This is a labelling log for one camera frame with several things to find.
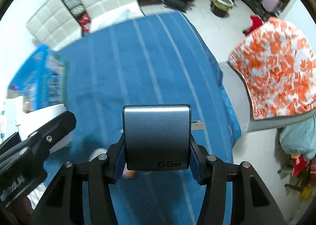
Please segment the red cloth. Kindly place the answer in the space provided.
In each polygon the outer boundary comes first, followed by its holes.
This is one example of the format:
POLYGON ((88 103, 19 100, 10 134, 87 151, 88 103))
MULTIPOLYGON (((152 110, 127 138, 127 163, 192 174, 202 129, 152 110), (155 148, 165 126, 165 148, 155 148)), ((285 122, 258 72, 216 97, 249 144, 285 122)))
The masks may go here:
POLYGON ((257 15, 251 15, 250 19, 252 21, 252 25, 249 28, 243 30, 243 34, 245 36, 248 36, 248 34, 263 25, 263 20, 257 15))

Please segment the grey 65W charger block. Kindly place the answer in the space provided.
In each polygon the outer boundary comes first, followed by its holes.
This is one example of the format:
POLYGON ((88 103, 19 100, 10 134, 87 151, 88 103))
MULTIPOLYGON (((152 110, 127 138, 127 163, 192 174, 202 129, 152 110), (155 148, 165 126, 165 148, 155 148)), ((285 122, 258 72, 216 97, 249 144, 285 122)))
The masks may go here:
POLYGON ((188 169, 193 130, 204 130, 191 119, 191 107, 181 105, 127 105, 122 109, 125 160, 132 171, 188 169))

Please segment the blue milk carton box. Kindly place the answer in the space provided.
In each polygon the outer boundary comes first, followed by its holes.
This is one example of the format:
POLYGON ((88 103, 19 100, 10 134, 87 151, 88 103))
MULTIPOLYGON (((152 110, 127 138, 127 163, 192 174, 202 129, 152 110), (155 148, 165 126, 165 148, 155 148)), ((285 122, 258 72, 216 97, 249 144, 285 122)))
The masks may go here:
POLYGON ((66 62, 49 46, 39 44, 9 83, 7 99, 23 97, 27 112, 63 104, 66 73, 66 62))

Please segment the pink box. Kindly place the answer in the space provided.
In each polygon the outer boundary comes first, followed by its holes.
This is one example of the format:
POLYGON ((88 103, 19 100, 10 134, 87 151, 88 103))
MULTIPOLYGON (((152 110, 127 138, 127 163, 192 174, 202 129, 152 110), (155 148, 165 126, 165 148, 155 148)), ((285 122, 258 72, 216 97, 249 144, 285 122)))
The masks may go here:
POLYGON ((282 2, 280 0, 262 0, 261 4, 267 12, 275 13, 282 5, 282 2))

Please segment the wicker waste basket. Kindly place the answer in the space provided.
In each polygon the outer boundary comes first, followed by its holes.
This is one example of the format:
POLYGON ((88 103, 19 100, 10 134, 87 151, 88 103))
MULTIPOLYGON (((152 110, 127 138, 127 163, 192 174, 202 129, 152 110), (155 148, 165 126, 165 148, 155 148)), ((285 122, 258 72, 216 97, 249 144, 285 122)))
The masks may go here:
POLYGON ((225 17, 228 11, 234 6, 232 0, 212 0, 211 11, 217 17, 225 17))

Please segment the light blue cloth bundle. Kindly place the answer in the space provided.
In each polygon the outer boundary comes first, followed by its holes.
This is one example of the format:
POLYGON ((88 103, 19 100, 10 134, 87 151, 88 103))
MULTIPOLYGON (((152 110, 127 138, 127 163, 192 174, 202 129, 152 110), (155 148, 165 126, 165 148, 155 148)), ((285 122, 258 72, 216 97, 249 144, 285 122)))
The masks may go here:
POLYGON ((284 127, 279 142, 286 154, 302 155, 309 161, 315 157, 315 115, 303 122, 284 127))

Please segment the white tufted chair left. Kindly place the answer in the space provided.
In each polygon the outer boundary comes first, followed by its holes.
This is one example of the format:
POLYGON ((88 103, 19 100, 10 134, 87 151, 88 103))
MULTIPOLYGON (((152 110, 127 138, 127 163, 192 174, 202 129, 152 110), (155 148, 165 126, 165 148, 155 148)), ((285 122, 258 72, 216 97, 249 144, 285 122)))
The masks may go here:
POLYGON ((82 38, 83 29, 63 0, 47 0, 27 21, 27 30, 39 42, 59 51, 82 38))

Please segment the blue striped table cloth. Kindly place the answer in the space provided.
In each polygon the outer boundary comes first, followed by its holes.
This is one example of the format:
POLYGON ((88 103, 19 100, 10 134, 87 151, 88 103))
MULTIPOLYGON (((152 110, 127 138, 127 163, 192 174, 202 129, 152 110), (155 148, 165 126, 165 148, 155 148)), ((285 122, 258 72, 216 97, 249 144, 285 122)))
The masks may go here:
MULTIPOLYGON (((241 136, 222 72, 181 12, 152 14, 99 30, 56 52, 66 63, 66 109, 77 125, 70 147, 44 163, 49 183, 62 164, 86 162, 117 143, 124 106, 191 107, 205 123, 197 144, 225 162, 241 136)), ((110 186, 119 224, 196 224, 205 188, 189 170, 140 172, 110 186)))

